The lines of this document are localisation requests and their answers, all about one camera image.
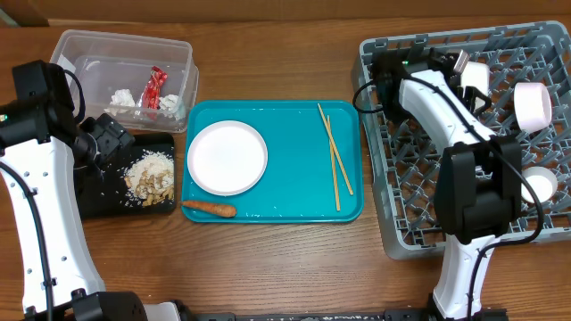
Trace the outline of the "large white bowl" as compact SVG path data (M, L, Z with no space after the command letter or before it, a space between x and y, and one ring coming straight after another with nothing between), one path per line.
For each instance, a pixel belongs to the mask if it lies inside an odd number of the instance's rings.
M521 130L545 129L552 121L552 104L547 87L539 82L519 82L514 89L514 111Z

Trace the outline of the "small white cup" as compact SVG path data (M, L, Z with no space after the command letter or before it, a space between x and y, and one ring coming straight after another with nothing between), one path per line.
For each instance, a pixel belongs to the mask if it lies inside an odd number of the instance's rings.
M532 187L540 202L548 201L558 190L556 175L544 167L531 167L522 172L522 176Z

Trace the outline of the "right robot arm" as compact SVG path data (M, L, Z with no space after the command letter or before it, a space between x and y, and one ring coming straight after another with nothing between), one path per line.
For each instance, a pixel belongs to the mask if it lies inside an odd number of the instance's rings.
M460 82L468 68L461 50L405 56L377 53L370 85L390 120L416 120L441 156L434 211L445 234L440 279L425 320L504 320L482 310L480 292L493 251L521 214L521 147L476 118L490 105L477 87Z

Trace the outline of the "white bowl with food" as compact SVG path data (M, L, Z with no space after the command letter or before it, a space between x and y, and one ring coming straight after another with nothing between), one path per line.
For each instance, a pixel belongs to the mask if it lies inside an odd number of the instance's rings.
M460 76L459 99L464 103L463 95L466 86L475 86L489 97L489 67L480 62L468 62Z

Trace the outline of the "rice and food scraps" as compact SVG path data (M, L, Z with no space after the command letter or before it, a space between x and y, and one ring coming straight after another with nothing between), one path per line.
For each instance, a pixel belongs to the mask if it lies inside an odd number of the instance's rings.
M141 156L120 170L129 208L162 205L174 200L174 160L165 152L143 150Z

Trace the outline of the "white tissue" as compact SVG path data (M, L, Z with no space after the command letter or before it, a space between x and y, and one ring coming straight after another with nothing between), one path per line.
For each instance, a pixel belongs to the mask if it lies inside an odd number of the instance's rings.
M166 95L159 98L159 109L167 118L180 120L184 116L184 104L177 95Z
M112 95L112 100L110 102L110 107L106 108L104 111L116 116L119 113L125 113L128 108L135 107L136 103L133 99L129 89L119 89Z

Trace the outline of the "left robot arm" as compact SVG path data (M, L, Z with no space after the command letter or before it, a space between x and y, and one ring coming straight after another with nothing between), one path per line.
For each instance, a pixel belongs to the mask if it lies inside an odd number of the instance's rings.
M16 100L1 108L1 175L24 267L27 320L192 320L179 300L144 304L109 292L89 253L76 182L99 170L135 138L104 114L86 117L68 81L74 74L41 60L12 70Z

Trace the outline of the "red snack wrapper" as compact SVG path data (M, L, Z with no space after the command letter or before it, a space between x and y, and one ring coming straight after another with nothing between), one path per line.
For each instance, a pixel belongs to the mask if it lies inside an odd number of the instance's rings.
M168 79L168 74L157 66L151 68L150 78L145 85L141 98L141 107L158 110L161 88Z

